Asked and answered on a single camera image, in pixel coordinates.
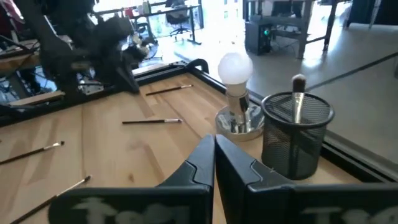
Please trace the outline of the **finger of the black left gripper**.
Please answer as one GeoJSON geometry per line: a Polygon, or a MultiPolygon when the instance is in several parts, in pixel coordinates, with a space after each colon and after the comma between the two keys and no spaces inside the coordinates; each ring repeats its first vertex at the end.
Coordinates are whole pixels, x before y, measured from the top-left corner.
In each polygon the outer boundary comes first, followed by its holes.
{"type": "Polygon", "coordinates": [[[139,85],[137,84],[132,70],[125,61],[118,61],[116,64],[116,85],[123,91],[130,93],[139,93],[139,85]]]}

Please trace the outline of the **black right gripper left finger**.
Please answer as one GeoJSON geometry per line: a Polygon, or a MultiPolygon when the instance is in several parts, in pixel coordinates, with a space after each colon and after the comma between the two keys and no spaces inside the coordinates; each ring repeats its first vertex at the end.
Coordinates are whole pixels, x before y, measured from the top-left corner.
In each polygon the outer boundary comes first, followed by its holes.
{"type": "Polygon", "coordinates": [[[69,190],[49,207],[50,224],[211,224],[215,140],[205,136],[155,187],[69,190]]]}

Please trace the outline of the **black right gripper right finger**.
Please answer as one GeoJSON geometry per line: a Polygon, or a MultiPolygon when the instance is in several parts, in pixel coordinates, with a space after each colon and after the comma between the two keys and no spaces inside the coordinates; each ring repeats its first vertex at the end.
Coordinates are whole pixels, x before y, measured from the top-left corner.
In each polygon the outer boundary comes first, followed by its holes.
{"type": "Polygon", "coordinates": [[[398,184],[295,184],[226,137],[215,140],[227,224],[398,224],[398,184]]]}

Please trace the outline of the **round floor fan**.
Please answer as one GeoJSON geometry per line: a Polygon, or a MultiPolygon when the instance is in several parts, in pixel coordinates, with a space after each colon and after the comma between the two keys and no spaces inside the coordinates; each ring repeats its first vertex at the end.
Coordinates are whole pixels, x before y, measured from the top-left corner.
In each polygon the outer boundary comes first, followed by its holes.
{"type": "Polygon", "coordinates": [[[122,51],[134,60],[149,60],[157,54],[158,44],[151,37],[144,38],[134,33],[128,36],[127,42],[122,45],[122,51]]]}

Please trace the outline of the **black mesh pencil cup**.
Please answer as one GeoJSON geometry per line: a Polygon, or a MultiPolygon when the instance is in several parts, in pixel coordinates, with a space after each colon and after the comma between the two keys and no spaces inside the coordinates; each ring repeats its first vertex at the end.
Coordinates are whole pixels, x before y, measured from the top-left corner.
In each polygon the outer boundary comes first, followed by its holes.
{"type": "Polygon", "coordinates": [[[301,119],[294,121],[292,92],[280,92],[261,102],[264,114],[262,163],[291,180],[312,176],[320,158],[326,128],[335,112],[323,98],[303,96],[301,119]]]}

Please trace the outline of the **black office chair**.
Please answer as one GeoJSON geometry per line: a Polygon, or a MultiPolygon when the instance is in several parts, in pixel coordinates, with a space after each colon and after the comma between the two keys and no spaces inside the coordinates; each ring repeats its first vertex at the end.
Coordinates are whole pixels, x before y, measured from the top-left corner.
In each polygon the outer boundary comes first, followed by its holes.
{"type": "MultiPolygon", "coordinates": [[[[187,5],[185,4],[185,0],[166,0],[165,6],[171,7],[172,9],[187,7],[187,5]]],[[[183,27],[183,24],[189,21],[187,10],[166,13],[166,21],[170,25],[178,25],[178,28],[170,33],[170,36],[175,36],[175,39],[177,39],[178,34],[183,34],[184,32],[191,31],[190,29],[183,27]]]]}

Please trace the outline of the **large powder brush silver ferrule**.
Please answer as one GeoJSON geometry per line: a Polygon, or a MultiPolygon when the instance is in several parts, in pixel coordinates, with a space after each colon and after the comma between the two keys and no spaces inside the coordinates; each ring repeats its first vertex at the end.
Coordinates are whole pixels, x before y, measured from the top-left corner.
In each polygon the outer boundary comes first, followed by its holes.
{"type": "Polygon", "coordinates": [[[302,106],[305,97],[306,78],[302,74],[297,74],[292,78],[292,98],[293,105],[293,121],[296,124],[301,123],[302,106]]]}

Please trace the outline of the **pen at right edge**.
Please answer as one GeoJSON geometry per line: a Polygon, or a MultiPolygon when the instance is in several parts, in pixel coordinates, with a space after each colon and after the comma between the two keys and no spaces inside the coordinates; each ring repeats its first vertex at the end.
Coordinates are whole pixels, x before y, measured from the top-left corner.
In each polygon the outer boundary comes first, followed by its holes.
{"type": "Polygon", "coordinates": [[[52,197],[50,197],[49,199],[47,199],[46,201],[42,202],[41,204],[39,204],[38,206],[34,207],[33,209],[29,210],[27,213],[23,214],[22,216],[20,216],[19,218],[15,219],[14,221],[10,222],[10,224],[20,224],[21,222],[23,222],[24,220],[28,219],[29,217],[31,217],[32,215],[36,214],[37,212],[39,212],[40,210],[42,210],[43,208],[47,207],[48,205],[50,205],[55,199],[57,199],[59,196],[61,196],[62,194],[64,194],[65,192],[68,192],[69,190],[72,190],[74,188],[79,187],[80,185],[83,185],[84,183],[87,183],[90,179],[92,178],[92,175],[88,175],[86,176],[84,179],[80,180],[79,182],[77,182],[76,184],[70,186],[69,188],[63,190],[62,192],[53,195],[52,197]]]}

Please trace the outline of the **white bulb lamp chrome base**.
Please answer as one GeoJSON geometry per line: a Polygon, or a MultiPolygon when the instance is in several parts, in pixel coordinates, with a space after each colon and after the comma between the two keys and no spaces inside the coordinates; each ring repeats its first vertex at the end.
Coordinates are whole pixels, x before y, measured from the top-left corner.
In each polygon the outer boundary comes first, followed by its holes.
{"type": "Polygon", "coordinates": [[[229,52],[218,64],[218,75],[226,87],[227,105],[215,116],[216,130],[232,141],[250,141],[264,129],[261,108],[250,102],[246,88],[252,73],[252,60],[247,54],[229,52]]]}

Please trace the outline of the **black computer tower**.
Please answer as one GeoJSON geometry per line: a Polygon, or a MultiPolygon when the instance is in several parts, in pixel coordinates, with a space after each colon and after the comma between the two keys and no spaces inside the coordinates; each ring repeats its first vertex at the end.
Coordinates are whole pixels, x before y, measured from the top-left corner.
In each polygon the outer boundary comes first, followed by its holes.
{"type": "Polygon", "coordinates": [[[272,49],[272,25],[258,22],[245,22],[245,48],[256,54],[266,54],[272,49]]]}

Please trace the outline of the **grey metal desk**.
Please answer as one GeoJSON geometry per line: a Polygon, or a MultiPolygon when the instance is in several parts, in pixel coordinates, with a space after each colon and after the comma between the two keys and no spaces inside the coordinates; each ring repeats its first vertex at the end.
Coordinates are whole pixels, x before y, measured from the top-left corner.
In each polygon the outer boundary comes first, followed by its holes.
{"type": "Polygon", "coordinates": [[[295,39],[298,41],[298,52],[296,57],[303,58],[306,45],[319,40],[324,41],[323,49],[328,50],[330,43],[331,32],[335,21],[335,12],[339,0],[243,0],[243,19],[245,22],[258,22],[262,24],[272,25],[272,39],[273,41],[277,36],[288,39],[295,39]],[[320,1],[331,6],[330,14],[326,26],[325,35],[314,39],[308,39],[308,28],[312,15],[313,3],[320,1]],[[292,16],[277,16],[263,14],[263,7],[265,3],[269,2],[302,2],[303,11],[302,16],[299,18],[292,16]]]}

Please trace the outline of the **black table edge rail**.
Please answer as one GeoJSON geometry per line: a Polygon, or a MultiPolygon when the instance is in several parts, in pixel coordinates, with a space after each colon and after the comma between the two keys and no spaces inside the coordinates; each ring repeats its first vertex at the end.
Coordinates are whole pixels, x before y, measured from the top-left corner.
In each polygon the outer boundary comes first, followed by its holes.
{"type": "MultiPolygon", "coordinates": [[[[189,73],[201,80],[210,89],[222,94],[226,92],[224,84],[210,77],[200,67],[187,69],[185,67],[187,64],[187,62],[178,61],[162,65],[159,68],[150,68],[146,72],[139,72],[135,79],[139,86],[145,86],[189,73]]],[[[111,85],[98,93],[70,99],[67,98],[65,93],[57,91],[48,93],[47,96],[37,95],[25,98],[21,104],[14,101],[10,105],[0,105],[0,128],[118,94],[122,91],[121,88],[111,85]]],[[[364,182],[398,182],[398,164],[394,164],[332,131],[326,132],[321,156],[364,182]]]]}

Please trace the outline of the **black frame desk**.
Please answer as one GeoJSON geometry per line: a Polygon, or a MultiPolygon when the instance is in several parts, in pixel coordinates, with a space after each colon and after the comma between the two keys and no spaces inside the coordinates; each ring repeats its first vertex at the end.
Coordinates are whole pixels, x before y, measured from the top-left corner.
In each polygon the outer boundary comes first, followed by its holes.
{"type": "Polygon", "coordinates": [[[197,42],[195,38],[195,12],[198,12],[200,15],[199,18],[199,26],[203,27],[203,12],[202,6],[200,3],[198,4],[186,4],[186,8],[180,9],[172,9],[171,7],[165,6],[166,0],[164,2],[158,2],[151,4],[148,0],[143,0],[141,5],[131,6],[131,7],[121,7],[117,9],[108,9],[105,11],[95,11],[93,15],[98,19],[98,17],[105,14],[115,14],[117,16],[127,17],[133,25],[135,30],[139,30],[141,26],[146,26],[146,31],[148,36],[157,41],[157,34],[155,28],[162,28],[167,24],[170,25],[166,21],[166,13],[187,10],[189,21],[183,24],[183,27],[190,29],[190,38],[187,39],[189,42],[193,44],[200,45],[201,42],[197,42]]]}

